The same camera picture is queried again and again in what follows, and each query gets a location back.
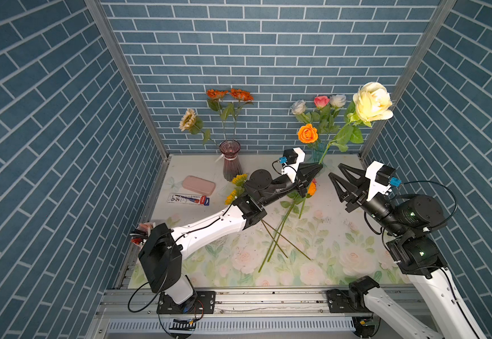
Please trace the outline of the orange gerbera flower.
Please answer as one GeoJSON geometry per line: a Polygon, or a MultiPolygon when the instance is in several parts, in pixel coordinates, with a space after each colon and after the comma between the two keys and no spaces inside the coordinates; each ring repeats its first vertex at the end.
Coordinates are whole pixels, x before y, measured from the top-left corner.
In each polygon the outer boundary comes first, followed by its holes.
{"type": "Polygon", "coordinates": [[[227,96],[227,94],[227,90],[210,89],[206,92],[206,95],[208,97],[207,104],[209,108],[212,111],[216,112],[220,117],[225,140],[228,139],[226,133],[226,122],[230,116],[230,105],[225,105],[225,103],[223,102],[223,99],[227,96]]]}
{"type": "Polygon", "coordinates": [[[251,105],[254,102],[254,97],[250,92],[240,89],[232,88],[230,90],[230,96],[235,100],[234,102],[225,103],[221,113],[221,119],[223,128],[226,128],[226,122],[229,118],[233,120],[233,134],[236,135],[238,127],[238,118],[243,108],[246,105],[251,105]]]}

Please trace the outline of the cream white rose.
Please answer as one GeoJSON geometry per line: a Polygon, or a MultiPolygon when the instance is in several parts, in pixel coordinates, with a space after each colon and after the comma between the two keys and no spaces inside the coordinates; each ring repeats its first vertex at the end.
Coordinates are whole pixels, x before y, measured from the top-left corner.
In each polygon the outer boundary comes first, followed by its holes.
{"type": "Polygon", "coordinates": [[[334,146],[342,153],[349,149],[349,144],[363,144],[364,138],[360,127],[372,127],[376,121],[391,119],[394,114],[390,110],[393,105],[387,89],[380,83],[370,82],[362,86],[353,95],[353,100],[344,115],[345,124],[339,127],[333,139],[325,148],[319,164],[322,164],[329,149],[334,146]]]}

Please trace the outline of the pink rose small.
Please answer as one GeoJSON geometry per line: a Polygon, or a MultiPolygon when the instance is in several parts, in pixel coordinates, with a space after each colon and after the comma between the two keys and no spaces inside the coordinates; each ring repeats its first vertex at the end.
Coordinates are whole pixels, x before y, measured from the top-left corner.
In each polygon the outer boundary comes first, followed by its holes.
{"type": "Polygon", "coordinates": [[[272,227],[268,222],[262,220],[262,225],[264,226],[265,230],[268,232],[269,236],[271,237],[271,244],[269,245],[269,248],[267,250],[267,253],[265,254],[265,257],[263,259],[263,262],[260,266],[259,273],[262,271],[264,268],[264,265],[270,262],[271,258],[274,255],[274,252],[276,249],[278,249],[281,254],[284,255],[285,258],[288,257],[288,255],[285,253],[284,250],[282,250],[279,240],[283,238],[285,241],[287,241],[289,244],[292,245],[293,248],[298,250],[301,254],[303,254],[305,257],[307,256],[304,254],[295,244],[291,243],[288,241],[283,235],[282,232],[284,231],[284,227],[286,226],[287,220],[290,218],[290,216],[295,213],[298,217],[298,219],[302,218],[304,209],[305,209],[305,204],[306,201],[309,198],[312,198],[317,192],[317,181],[314,179],[312,183],[309,185],[306,196],[302,197],[299,195],[299,193],[292,193],[288,195],[288,198],[290,198],[290,201],[284,201],[281,202],[282,207],[285,209],[285,214],[281,219],[280,224],[278,227],[272,227]]]}

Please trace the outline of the pink rose tall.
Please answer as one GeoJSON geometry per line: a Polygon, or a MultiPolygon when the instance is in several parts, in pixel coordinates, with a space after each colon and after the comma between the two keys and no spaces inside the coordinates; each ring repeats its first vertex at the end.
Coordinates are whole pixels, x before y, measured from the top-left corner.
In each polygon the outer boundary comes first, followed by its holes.
{"type": "Polygon", "coordinates": [[[316,110],[312,113],[313,120],[318,122],[318,131],[321,134],[327,132],[331,107],[327,96],[318,96],[314,99],[316,110]]]}

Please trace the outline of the orange yellow rose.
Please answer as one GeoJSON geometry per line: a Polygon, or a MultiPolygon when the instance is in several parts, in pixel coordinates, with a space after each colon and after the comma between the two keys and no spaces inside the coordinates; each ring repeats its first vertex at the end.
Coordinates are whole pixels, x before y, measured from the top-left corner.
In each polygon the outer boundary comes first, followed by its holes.
{"type": "Polygon", "coordinates": [[[318,132],[312,124],[306,124],[302,126],[298,131],[298,140],[302,144],[314,144],[318,141],[318,132]]]}

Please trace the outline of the yellow sunflower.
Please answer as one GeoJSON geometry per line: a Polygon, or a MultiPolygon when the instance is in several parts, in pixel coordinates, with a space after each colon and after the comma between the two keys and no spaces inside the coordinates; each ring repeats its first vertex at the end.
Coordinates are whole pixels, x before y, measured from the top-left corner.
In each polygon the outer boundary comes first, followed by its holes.
{"type": "Polygon", "coordinates": [[[264,220],[267,215],[266,206],[285,196],[288,197],[290,193],[297,193],[294,189],[294,182],[291,182],[286,175],[274,179],[271,173],[265,169],[258,169],[251,175],[238,175],[231,183],[235,188],[238,186],[244,190],[232,205],[244,207],[246,203],[253,204],[253,206],[246,206],[244,212],[247,227],[262,223],[261,220],[264,220]]]}
{"type": "MultiPolygon", "coordinates": [[[[244,190],[237,186],[231,192],[231,194],[226,198],[225,204],[228,206],[232,205],[234,200],[236,200],[241,195],[241,193],[243,193],[243,192],[244,192],[244,190]]],[[[288,258],[287,254],[282,250],[281,246],[278,243],[278,237],[280,236],[278,228],[272,227],[265,220],[261,220],[261,222],[262,222],[263,226],[265,227],[267,233],[269,234],[269,236],[272,239],[272,243],[269,246],[269,251],[267,253],[267,258],[265,258],[265,261],[269,262],[271,260],[271,257],[275,251],[275,248],[278,248],[282,252],[284,257],[288,258]]]]}

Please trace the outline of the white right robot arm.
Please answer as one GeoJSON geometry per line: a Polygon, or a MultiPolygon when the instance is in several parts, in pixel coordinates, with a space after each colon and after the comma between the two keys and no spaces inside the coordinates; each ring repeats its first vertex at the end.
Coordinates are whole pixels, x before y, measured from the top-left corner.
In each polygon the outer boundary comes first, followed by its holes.
{"type": "Polygon", "coordinates": [[[393,238],[383,242],[394,263],[425,301],[438,330],[434,331],[397,305],[370,276],[350,283],[349,300],[379,316],[404,338],[484,338],[481,327],[463,301],[447,261],[429,237],[446,227],[448,217],[432,196],[397,194],[404,182],[394,168],[374,161],[367,169],[340,164],[341,175],[329,174],[346,211],[361,208],[393,238]]]}

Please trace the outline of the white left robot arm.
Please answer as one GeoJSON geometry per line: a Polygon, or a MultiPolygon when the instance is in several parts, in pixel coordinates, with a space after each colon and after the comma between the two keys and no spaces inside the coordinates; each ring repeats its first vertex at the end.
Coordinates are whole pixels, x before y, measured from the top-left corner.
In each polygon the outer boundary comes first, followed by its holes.
{"type": "Polygon", "coordinates": [[[182,227],[155,226],[140,249],[138,259],[151,291],[171,298],[182,314],[198,305],[197,292],[182,274],[182,261],[198,249],[226,235],[256,225],[266,215],[265,207],[291,193],[305,198],[323,165],[296,162],[276,179],[265,169],[254,171],[243,183],[244,192],[222,211],[182,227]]]}

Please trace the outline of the beige gerbera flower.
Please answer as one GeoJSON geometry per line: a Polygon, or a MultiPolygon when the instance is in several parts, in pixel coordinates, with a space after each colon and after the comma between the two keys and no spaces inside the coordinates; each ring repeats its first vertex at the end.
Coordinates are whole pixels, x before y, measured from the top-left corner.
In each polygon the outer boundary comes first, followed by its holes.
{"type": "Polygon", "coordinates": [[[199,117],[194,109],[187,109],[185,114],[179,123],[181,131],[187,131],[189,134],[198,135],[202,137],[202,144],[214,144],[218,145],[212,138],[211,132],[208,128],[204,127],[204,122],[199,117]]]}

